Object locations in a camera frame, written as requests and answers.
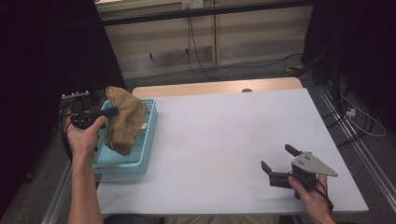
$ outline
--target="dark background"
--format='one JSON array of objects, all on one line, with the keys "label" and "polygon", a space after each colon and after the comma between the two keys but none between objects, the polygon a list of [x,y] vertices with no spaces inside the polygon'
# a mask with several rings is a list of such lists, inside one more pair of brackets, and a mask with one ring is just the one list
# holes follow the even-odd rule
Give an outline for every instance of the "dark background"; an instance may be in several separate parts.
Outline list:
[{"label": "dark background", "polygon": [[396,4],[393,1],[317,1],[305,37],[303,63],[326,51],[313,79],[326,82],[339,62],[340,75],[388,128],[396,130]]},{"label": "dark background", "polygon": [[0,217],[48,143],[61,95],[125,88],[93,21],[100,18],[92,0],[0,0]]}]

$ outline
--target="electrical socket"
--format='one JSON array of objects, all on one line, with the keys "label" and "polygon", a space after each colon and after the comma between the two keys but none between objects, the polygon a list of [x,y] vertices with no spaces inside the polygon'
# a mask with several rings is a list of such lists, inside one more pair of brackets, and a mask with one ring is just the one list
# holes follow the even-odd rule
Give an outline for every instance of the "electrical socket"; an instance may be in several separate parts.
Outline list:
[{"label": "electrical socket", "polygon": [[346,111],[346,115],[347,115],[348,117],[351,117],[351,118],[355,117],[355,115],[356,115],[355,109],[354,109],[354,108],[349,108],[349,109]]},{"label": "electrical socket", "polygon": [[204,7],[204,0],[192,0],[192,8],[203,8]]},{"label": "electrical socket", "polygon": [[192,1],[182,1],[181,9],[186,10],[192,8]]}]

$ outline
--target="human arm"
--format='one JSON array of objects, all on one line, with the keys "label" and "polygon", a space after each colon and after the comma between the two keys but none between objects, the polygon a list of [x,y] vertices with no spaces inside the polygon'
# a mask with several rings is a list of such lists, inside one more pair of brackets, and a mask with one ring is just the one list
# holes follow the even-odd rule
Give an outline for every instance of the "human arm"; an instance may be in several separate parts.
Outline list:
[{"label": "human arm", "polygon": [[[289,176],[288,180],[291,186],[300,194],[304,210],[314,224],[335,224],[335,221],[332,219],[332,215],[329,211],[329,204],[321,195],[314,190],[310,192],[306,191],[301,182],[292,176]],[[323,187],[319,183],[317,183],[316,187],[322,193],[326,193],[327,176],[319,175],[318,181],[323,185]]]},{"label": "human arm", "polygon": [[69,223],[103,223],[96,194],[92,160],[98,130],[105,122],[106,117],[102,116],[86,130],[78,129],[73,124],[70,124],[66,130],[73,153],[72,203]]}]

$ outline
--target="blue basket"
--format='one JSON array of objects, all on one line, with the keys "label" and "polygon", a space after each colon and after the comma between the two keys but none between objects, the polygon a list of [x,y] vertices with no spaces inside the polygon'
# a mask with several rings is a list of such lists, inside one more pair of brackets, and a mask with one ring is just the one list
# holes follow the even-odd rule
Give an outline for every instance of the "blue basket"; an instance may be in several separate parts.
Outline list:
[{"label": "blue basket", "polygon": [[[122,156],[108,148],[105,145],[106,129],[99,132],[98,151],[93,161],[96,174],[143,175],[146,173],[149,166],[149,154],[154,138],[155,125],[157,123],[157,109],[155,108],[154,100],[146,99],[142,100],[142,102],[148,106],[144,121],[145,124],[134,139],[132,152],[129,156]],[[104,110],[110,107],[112,107],[111,103],[106,101],[102,109]]]}]

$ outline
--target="white table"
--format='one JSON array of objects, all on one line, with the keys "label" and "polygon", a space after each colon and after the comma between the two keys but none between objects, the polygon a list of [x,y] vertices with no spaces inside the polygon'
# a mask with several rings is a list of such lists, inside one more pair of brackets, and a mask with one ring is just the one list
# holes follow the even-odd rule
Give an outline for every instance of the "white table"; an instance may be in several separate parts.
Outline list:
[{"label": "white table", "polygon": [[334,212],[367,205],[305,89],[156,97],[148,172],[104,175],[103,214],[239,215],[303,212],[293,190],[269,186],[261,160],[291,170],[291,144],[338,174],[329,177]]}]

